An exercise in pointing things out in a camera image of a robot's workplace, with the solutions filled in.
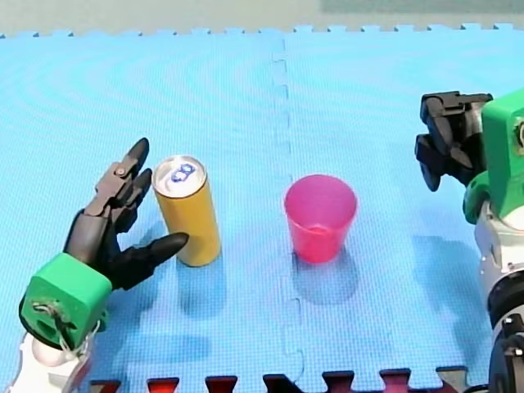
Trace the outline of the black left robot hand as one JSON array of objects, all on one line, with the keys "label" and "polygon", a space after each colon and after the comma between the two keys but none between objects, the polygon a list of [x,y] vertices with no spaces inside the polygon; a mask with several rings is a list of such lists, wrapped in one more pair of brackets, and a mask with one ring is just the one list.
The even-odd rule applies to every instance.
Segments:
[{"label": "black left robot hand", "polygon": [[189,241],[187,233],[178,232],[142,247],[120,249],[117,235],[134,225],[151,186],[152,171],[143,168],[148,153],[149,141],[141,138],[122,160],[110,165],[95,186],[93,199],[73,219],[65,241],[66,254],[108,278],[115,290],[129,290],[145,281]]}]

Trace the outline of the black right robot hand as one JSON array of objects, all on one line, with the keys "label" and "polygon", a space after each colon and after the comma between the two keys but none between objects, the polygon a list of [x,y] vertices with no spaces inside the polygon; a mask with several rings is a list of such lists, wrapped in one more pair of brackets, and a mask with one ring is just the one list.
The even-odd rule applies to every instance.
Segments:
[{"label": "black right robot hand", "polygon": [[448,175],[467,186],[486,170],[481,110],[493,100],[489,93],[459,91],[427,93],[420,119],[427,132],[415,139],[414,154],[431,191]]}]

